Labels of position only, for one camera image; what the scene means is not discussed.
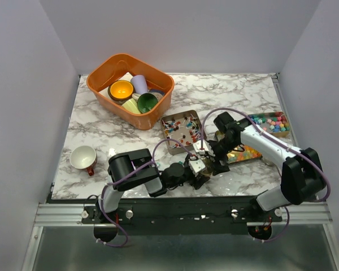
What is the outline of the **gold jar lid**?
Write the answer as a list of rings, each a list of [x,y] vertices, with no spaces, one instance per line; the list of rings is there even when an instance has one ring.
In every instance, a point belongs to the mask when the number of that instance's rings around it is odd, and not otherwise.
[[[214,171],[214,166],[212,163],[212,160],[210,158],[204,158],[202,159],[202,162],[205,165],[205,169],[203,169],[201,171],[201,174],[204,176],[211,176],[213,174]]]

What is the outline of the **tin of lollipops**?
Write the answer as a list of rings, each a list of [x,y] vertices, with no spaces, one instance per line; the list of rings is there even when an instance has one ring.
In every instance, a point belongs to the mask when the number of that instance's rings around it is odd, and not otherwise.
[[[201,139],[202,123],[195,110],[163,116],[160,120],[163,137],[180,142],[189,151]]]

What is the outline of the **gold tin of translucent candies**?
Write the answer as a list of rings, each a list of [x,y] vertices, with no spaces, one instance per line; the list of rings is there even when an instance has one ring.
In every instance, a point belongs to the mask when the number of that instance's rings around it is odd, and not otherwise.
[[[262,154],[247,145],[239,145],[220,159],[223,164],[246,163],[262,158]]]

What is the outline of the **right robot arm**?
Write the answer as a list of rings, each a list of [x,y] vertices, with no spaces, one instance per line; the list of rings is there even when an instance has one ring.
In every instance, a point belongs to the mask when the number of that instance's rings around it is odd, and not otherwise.
[[[327,187],[319,155],[314,149],[288,145],[264,131],[248,116],[236,121],[228,112],[223,112],[215,118],[214,124],[224,134],[221,140],[209,142],[216,158],[222,159],[235,147],[247,145],[281,168],[279,186],[250,201],[248,210],[253,220],[262,221],[269,211],[278,207],[300,205]]]

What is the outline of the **steel scoop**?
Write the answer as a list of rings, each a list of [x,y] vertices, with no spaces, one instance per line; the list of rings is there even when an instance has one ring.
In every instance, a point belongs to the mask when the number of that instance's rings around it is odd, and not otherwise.
[[[262,161],[265,165],[267,165],[267,166],[269,166],[269,167],[274,167],[274,166],[275,166],[275,164],[274,164],[273,162],[271,162],[270,160],[268,160],[268,159],[266,159],[266,158],[264,158],[264,157],[261,158],[261,161]]]

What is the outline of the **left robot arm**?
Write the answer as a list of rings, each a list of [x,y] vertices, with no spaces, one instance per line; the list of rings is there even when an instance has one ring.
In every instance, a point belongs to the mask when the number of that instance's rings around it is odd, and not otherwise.
[[[198,190],[210,179],[203,174],[205,170],[204,162],[191,153],[183,163],[172,163],[162,171],[148,149],[114,155],[108,161],[108,181],[97,199],[94,215],[101,223],[114,220],[123,194],[140,185],[145,185],[153,198],[185,183]]]

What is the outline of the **gold tin of pastel candies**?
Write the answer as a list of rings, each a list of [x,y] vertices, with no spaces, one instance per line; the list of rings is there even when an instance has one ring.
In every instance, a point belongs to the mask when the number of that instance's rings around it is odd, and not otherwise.
[[[275,137],[286,137],[290,133],[290,124],[282,111],[255,113],[249,116],[263,130]]]

